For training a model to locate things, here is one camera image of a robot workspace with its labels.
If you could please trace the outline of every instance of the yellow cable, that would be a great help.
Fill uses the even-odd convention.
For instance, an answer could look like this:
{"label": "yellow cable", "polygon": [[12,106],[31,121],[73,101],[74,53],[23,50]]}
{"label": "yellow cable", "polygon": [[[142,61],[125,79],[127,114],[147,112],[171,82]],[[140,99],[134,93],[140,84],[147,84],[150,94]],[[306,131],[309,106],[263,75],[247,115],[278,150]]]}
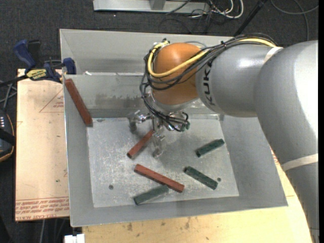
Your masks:
{"label": "yellow cable", "polygon": [[267,41],[267,40],[264,40],[264,39],[260,39],[260,38],[245,38],[245,39],[241,39],[239,40],[239,42],[257,42],[257,43],[262,43],[266,46],[270,46],[270,47],[277,47],[275,44]]}
{"label": "yellow cable", "polygon": [[191,59],[188,59],[187,61],[185,61],[185,62],[181,63],[180,65],[178,65],[178,66],[170,69],[169,71],[164,72],[164,73],[161,73],[161,74],[157,74],[157,73],[154,73],[153,70],[152,70],[152,68],[151,68],[151,65],[152,65],[152,57],[153,57],[153,53],[155,51],[156,51],[156,49],[154,47],[153,50],[152,50],[152,52],[150,53],[150,55],[148,57],[148,60],[147,60],[147,69],[148,69],[148,72],[150,73],[150,75],[152,75],[154,77],[165,77],[167,75],[173,74],[174,72],[178,71],[180,68],[183,68],[186,65],[195,62],[196,60],[198,60],[199,58],[201,58],[204,54],[206,54],[208,52],[208,51],[202,51],[198,55],[194,56]]}
{"label": "yellow cable", "polygon": [[[264,44],[264,45],[267,45],[267,46],[270,46],[270,47],[277,47],[275,44],[267,41],[267,40],[264,40],[264,39],[260,39],[260,38],[245,38],[245,39],[241,39],[239,42],[258,42],[258,43],[261,43],[261,44]],[[155,45],[148,57],[148,60],[147,60],[147,69],[148,69],[148,72],[150,73],[150,75],[152,75],[153,77],[165,77],[165,76],[168,76],[170,74],[173,74],[174,72],[178,71],[179,69],[185,67],[186,65],[189,65],[193,62],[195,62],[196,60],[200,59],[204,54],[206,54],[208,51],[202,51],[201,53],[199,53],[198,55],[192,57],[191,59],[188,59],[187,61],[181,63],[180,65],[170,69],[169,71],[167,72],[164,72],[164,73],[160,73],[160,74],[157,74],[155,73],[151,66],[152,66],[152,58],[153,58],[153,54],[155,53],[155,51],[162,47],[163,45],[166,45],[166,44],[169,44],[167,41],[163,42],[163,43],[159,43],[157,45]]]}

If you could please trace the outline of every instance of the white cable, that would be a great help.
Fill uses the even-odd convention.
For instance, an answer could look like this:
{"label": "white cable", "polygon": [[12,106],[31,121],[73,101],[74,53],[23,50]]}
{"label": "white cable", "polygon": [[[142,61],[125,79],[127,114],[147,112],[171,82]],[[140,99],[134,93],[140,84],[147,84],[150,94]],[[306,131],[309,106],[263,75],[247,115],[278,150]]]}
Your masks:
{"label": "white cable", "polygon": [[226,18],[229,18],[229,19],[237,19],[239,17],[242,16],[243,12],[244,12],[244,4],[243,4],[243,0],[239,0],[239,3],[240,3],[240,9],[241,9],[241,12],[236,15],[236,16],[230,16],[230,15],[227,15],[228,12],[221,12],[219,11],[218,9],[215,11],[215,10],[212,10],[212,12],[214,13],[218,13],[218,14],[221,14],[221,15],[224,15]]}
{"label": "white cable", "polygon": [[230,12],[232,12],[233,11],[233,8],[234,8],[233,0],[230,0],[230,2],[231,2],[231,9],[229,9],[228,11],[225,10],[225,13],[227,13],[227,14],[229,14]]}

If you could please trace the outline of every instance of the white strap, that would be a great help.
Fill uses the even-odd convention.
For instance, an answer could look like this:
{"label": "white strap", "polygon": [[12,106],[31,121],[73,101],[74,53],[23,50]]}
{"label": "white strap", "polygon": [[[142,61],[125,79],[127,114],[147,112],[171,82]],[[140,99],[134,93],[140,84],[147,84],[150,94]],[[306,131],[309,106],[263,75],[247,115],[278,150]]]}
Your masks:
{"label": "white strap", "polygon": [[318,153],[289,161],[289,162],[281,165],[281,167],[282,167],[282,170],[287,171],[292,168],[297,168],[297,167],[305,166],[305,165],[316,163],[316,162],[318,162]]}

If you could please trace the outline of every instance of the tan wooden surface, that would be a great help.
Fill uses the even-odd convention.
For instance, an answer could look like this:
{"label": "tan wooden surface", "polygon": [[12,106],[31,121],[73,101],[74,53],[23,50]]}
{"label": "tan wooden surface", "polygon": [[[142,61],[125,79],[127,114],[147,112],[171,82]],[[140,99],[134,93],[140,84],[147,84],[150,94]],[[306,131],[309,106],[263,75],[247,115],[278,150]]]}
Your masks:
{"label": "tan wooden surface", "polygon": [[288,207],[83,227],[86,243],[311,243],[299,200],[276,163]]}

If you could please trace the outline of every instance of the dark gray carpet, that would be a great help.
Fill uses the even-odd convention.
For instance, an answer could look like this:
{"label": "dark gray carpet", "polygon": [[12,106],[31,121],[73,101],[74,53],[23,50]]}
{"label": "dark gray carpet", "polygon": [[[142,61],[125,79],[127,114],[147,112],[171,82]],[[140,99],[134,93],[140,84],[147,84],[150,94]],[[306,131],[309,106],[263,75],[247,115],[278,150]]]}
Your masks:
{"label": "dark gray carpet", "polygon": [[[24,68],[13,53],[14,44],[21,39],[42,41],[41,60],[60,58],[58,30],[100,29],[110,31],[194,33],[232,36],[241,26],[258,0],[243,0],[245,12],[239,19],[223,22],[221,17],[208,26],[205,21],[190,20],[183,15],[158,13],[94,12],[93,0],[0,0],[0,79],[15,77],[17,68]],[[297,0],[304,10],[318,4],[318,0]],[[292,0],[274,0],[282,9],[299,12]],[[309,39],[318,39],[318,9],[307,14]],[[266,3],[243,33],[261,32],[270,35],[278,44],[289,46],[307,39],[303,15],[287,15]],[[0,89],[3,98],[7,89]],[[9,101],[7,112],[16,121],[16,99]],[[0,217],[14,242],[38,242],[42,222],[16,223],[14,221],[15,156],[0,163]],[[57,230],[62,220],[57,221]],[[5,231],[0,222],[0,243],[6,242]],[[53,242],[55,220],[46,222],[45,241]],[[71,233],[68,222],[62,234]]]}

